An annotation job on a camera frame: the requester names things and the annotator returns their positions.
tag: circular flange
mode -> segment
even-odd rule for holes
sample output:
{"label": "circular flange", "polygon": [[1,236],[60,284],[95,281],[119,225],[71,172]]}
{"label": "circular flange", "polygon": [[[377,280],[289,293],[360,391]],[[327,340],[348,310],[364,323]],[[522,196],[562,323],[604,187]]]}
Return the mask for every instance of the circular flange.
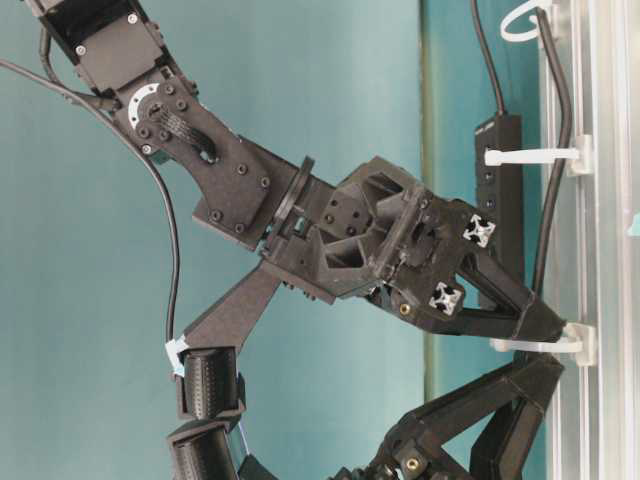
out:
{"label": "circular flange", "polygon": [[140,123],[140,114],[138,112],[140,103],[145,99],[145,97],[151,95],[152,93],[156,93],[158,91],[159,85],[159,83],[150,83],[148,85],[145,85],[136,93],[134,93],[133,97],[131,97],[131,100],[129,100],[129,123],[134,130],[138,126],[138,123]]}

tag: white clip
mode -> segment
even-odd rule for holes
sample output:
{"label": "white clip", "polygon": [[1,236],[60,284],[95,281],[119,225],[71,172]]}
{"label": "white clip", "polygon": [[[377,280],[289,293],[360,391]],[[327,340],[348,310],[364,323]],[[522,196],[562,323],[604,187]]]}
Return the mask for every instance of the white clip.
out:
{"label": "white clip", "polygon": [[582,323],[567,323],[563,336],[556,343],[499,338],[492,338],[489,343],[498,352],[570,353],[579,367],[594,366],[598,350],[596,328]]}
{"label": "white clip", "polygon": [[553,0],[529,0],[528,2],[523,3],[509,13],[509,15],[504,17],[504,20],[502,20],[502,23],[500,24],[500,35],[502,35],[502,38],[507,42],[528,42],[529,40],[537,38],[540,31],[538,29],[538,19],[535,15],[529,17],[529,21],[536,26],[534,29],[523,33],[511,33],[507,29],[514,21],[525,15],[530,10],[537,7],[549,9],[552,5]]}
{"label": "white clip", "polygon": [[576,139],[578,148],[546,148],[534,150],[516,150],[501,152],[487,150],[484,163],[488,167],[499,167],[502,164],[538,165],[553,164],[556,160],[569,160],[567,175],[575,177],[593,173],[593,141],[591,135],[582,135]]}
{"label": "white clip", "polygon": [[178,340],[171,340],[170,342],[165,343],[164,348],[167,351],[167,356],[169,357],[169,361],[173,367],[173,374],[184,378],[184,365],[182,365],[182,362],[180,361],[180,354],[189,349],[189,345],[187,345],[184,335]]}

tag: black power strip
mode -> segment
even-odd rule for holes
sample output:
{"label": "black power strip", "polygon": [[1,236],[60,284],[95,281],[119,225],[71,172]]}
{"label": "black power strip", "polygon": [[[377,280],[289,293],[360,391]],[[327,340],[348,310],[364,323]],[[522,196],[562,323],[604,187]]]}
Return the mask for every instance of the black power strip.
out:
{"label": "black power strip", "polygon": [[[475,131],[476,200],[478,208],[498,225],[492,254],[514,278],[524,281],[524,198],[521,165],[488,167],[487,149],[522,149],[522,122],[518,115],[496,115]],[[480,298],[480,305],[492,302]]]}

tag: teal wall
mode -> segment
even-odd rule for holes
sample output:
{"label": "teal wall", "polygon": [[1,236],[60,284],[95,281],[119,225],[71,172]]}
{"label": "teal wall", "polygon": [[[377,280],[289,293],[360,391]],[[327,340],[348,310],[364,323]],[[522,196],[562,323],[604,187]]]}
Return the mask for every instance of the teal wall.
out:
{"label": "teal wall", "polygon": [[[479,1],[485,32],[502,82],[507,110],[523,116],[524,147],[540,142],[538,53],[535,42],[507,44],[499,36],[502,18],[521,0]],[[425,0],[425,162],[427,182],[439,195],[475,203],[474,137],[477,125],[496,111],[495,98],[473,29],[469,1]],[[530,25],[516,25],[529,29]],[[525,168],[525,248],[531,272],[539,221],[540,172]],[[511,360],[486,339],[431,337],[429,396],[449,392]],[[458,461],[468,464],[469,449],[481,425],[448,445]],[[538,436],[525,469],[525,479],[545,478],[544,435]]]}
{"label": "teal wall", "polygon": [[[416,1],[143,2],[202,101],[234,130],[338,181],[381,154],[420,173]],[[5,2],[0,57],[33,69],[36,21]],[[80,88],[56,51],[65,81]],[[169,478],[169,278],[158,193],[86,113],[0,72],[2,478]],[[190,219],[176,165],[184,328],[257,262]],[[281,291],[241,359],[253,451],[283,479],[362,465],[422,403],[422,335],[362,302]]]}

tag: black cable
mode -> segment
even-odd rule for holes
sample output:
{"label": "black cable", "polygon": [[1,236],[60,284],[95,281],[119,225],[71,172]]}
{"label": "black cable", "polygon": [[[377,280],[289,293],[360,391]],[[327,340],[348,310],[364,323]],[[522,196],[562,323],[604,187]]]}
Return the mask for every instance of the black cable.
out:
{"label": "black cable", "polygon": [[62,96],[68,97],[78,105],[84,107],[87,111],[93,114],[94,117],[98,119],[100,123],[105,125],[111,132],[122,142],[124,143],[129,150],[133,152],[138,160],[142,162],[142,164],[149,171],[153,180],[156,183],[156,186],[160,190],[162,194],[162,200],[164,203],[165,212],[167,215],[167,220],[169,221],[169,231],[170,231],[170,239],[171,239],[171,253],[173,256],[173,271],[171,274],[171,289],[169,293],[169,306],[167,308],[167,320],[165,325],[165,333],[166,333],[166,341],[169,342],[173,340],[173,325],[175,318],[175,310],[176,310],[176,299],[178,296],[178,283],[180,280],[180,245],[178,242],[178,228],[176,226],[176,217],[173,210],[173,203],[171,201],[171,195],[169,194],[169,190],[167,189],[164,180],[160,176],[160,173],[153,165],[151,160],[142,155],[138,150],[138,147],[126,137],[122,132],[120,132],[115,125],[109,120],[109,117],[105,115],[103,112],[98,110],[95,106],[93,106],[90,102],[84,99],[82,96],[78,95],[76,92],[69,90],[62,85],[58,85],[54,82],[51,82],[35,73],[22,68],[18,65],[15,65],[6,60],[0,59],[0,67],[7,68],[23,77],[42,85],[54,92],[59,93]]}
{"label": "black cable", "polygon": [[487,43],[487,37],[484,34],[482,28],[482,22],[480,20],[480,12],[478,11],[478,0],[471,0],[471,13],[473,14],[473,26],[476,29],[476,35],[478,36],[478,43],[482,50],[482,56],[487,64],[487,70],[489,72],[489,79],[491,80],[491,86],[493,87],[493,93],[496,96],[496,107],[498,109],[498,115],[504,115],[507,113],[504,106],[504,96],[502,95],[502,88],[500,87],[500,80],[498,79],[498,73],[496,72],[496,66],[493,63],[491,57],[491,51],[489,50],[489,44]]}
{"label": "black cable", "polygon": [[[556,51],[547,13],[542,8],[536,8],[536,17],[538,18],[540,37],[542,38],[544,50],[549,60],[549,68],[551,69],[551,74],[553,75],[553,80],[560,99],[561,124],[558,148],[569,148],[571,131],[573,129],[571,93],[562,70],[562,64],[558,58],[558,52]],[[551,226],[553,224],[553,214],[558,200],[558,192],[560,191],[560,183],[562,182],[565,164],[566,159],[556,160],[551,171],[549,186],[547,187],[547,196],[542,210],[542,222],[540,224],[540,235],[538,237],[538,248],[536,250],[536,261],[532,284],[533,291],[538,295],[542,293],[547,253],[549,250],[549,239],[551,237]]]}
{"label": "black cable", "polygon": [[[56,75],[56,72],[53,69],[53,66],[51,65],[51,33],[49,33],[49,31],[44,27],[42,27],[40,31],[39,55],[40,55],[40,63],[42,64],[42,68],[47,74],[47,77],[49,78],[49,80],[52,83],[55,83],[57,85],[63,85],[58,75]],[[91,106],[100,110],[115,112],[120,108],[120,102],[111,98],[96,97],[94,95],[87,95],[79,92],[74,92],[74,93],[79,97],[83,98],[84,100],[86,100],[87,103],[91,104]],[[68,95],[64,95],[64,97],[67,100],[70,100],[72,104],[78,105],[78,103]]]}

